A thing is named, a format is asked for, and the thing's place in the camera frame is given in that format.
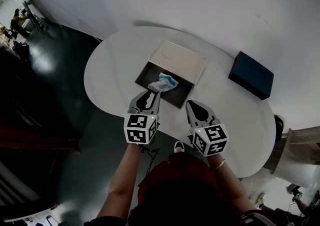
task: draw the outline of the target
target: oval table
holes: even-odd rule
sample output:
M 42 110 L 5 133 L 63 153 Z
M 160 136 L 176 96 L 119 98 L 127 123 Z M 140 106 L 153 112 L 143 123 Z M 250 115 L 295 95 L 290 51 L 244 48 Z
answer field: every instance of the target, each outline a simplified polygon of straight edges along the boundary
M 224 123 L 230 142 L 222 154 L 237 177 L 263 167 L 275 143 L 276 124 L 267 100 L 260 100 L 228 79 L 234 59 L 190 34 L 159 27 L 136 27 L 111 35 L 90 56 L 84 87 L 103 111 L 124 117 L 132 98 L 145 90 L 135 83 L 149 56 L 164 39 L 207 58 L 207 65 L 188 99 L 211 107 Z M 181 109 L 161 99 L 159 130 L 190 145 L 190 125 Z

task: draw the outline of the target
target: sneaker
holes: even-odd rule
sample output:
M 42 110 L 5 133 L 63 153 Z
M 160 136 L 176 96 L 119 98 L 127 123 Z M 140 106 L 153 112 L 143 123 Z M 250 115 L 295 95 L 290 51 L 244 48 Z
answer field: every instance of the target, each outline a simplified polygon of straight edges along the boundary
M 174 152 L 184 152 L 185 151 L 185 146 L 181 141 L 177 141 L 174 145 Z
M 256 207 L 256 209 L 260 209 L 260 205 L 265 203 L 265 196 L 266 193 L 261 193 L 258 197 L 258 199 L 256 200 L 254 206 Z

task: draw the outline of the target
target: bracelet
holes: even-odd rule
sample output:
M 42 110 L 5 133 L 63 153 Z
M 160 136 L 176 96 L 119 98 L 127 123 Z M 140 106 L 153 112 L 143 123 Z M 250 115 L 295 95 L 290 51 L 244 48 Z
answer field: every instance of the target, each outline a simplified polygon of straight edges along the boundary
M 218 166 L 214 169 L 214 171 L 217 170 L 217 169 L 219 169 L 219 168 L 225 163 L 225 161 L 226 161 L 226 160 L 224 159 L 224 160 L 221 162 L 221 164 L 218 165 Z

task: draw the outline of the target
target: tissue box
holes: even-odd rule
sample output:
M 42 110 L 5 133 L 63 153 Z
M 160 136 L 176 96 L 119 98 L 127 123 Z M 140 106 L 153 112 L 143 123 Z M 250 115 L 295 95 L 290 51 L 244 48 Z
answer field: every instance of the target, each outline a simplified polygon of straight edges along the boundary
M 148 62 L 138 78 L 136 83 L 142 87 L 148 89 L 148 84 L 159 81 L 159 74 L 164 73 L 172 76 L 179 82 L 178 86 L 174 89 L 161 93 L 161 98 L 173 104 L 174 106 L 181 108 L 187 99 L 189 92 L 193 89 L 194 84 L 173 74 L 172 72 L 165 70 L 151 62 Z
M 150 56 L 149 62 L 196 84 L 205 69 L 207 59 L 185 47 L 164 40 Z

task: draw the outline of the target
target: cable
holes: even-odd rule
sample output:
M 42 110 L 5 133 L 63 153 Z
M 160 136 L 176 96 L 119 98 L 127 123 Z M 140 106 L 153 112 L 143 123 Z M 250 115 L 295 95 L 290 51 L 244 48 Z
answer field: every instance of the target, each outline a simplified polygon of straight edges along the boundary
M 38 218 L 40 221 L 43 222 L 43 226 L 46 226 L 45 222 L 43 220 L 41 220 L 37 215 L 35 216 L 36 218 Z
M 150 164 L 149 164 L 149 167 L 148 167 L 148 169 L 147 169 L 147 171 L 146 171 L 146 176 L 150 173 L 150 170 L 151 170 L 151 166 L 152 166 L 152 164 L 153 164 L 153 162 L 154 162 L 154 160 L 155 160 L 155 158 L 156 158 L 156 156 L 159 154 L 159 148 L 157 148 L 157 149 L 149 149 L 149 148 L 146 148 L 145 146 L 143 146 L 143 145 L 141 145 L 141 144 L 138 144 L 139 145 L 139 147 L 141 147 L 141 153 L 143 154 L 145 151 L 147 152 L 147 154 L 151 157 L 151 161 L 150 161 Z
M 51 215 L 48 215 L 48 216 L 46 217 L 46 220 L 48 221 L 48 223 L 50 224 L 50 226 L 53 226 L 53 225 L 51 224 L 51 222 L 49 221 L 49 219 L 50 219 L 51 217 L 52 217 Z
M 292 206 L 292 205 L 295 204 L 295 203 L 297 203 L 297 202 L 294 202 L 294 203 L 292 203 L 292 204 L 289 205 L 288 212 L 289 212 L 289 210 L 290 210 L 290 206 Z

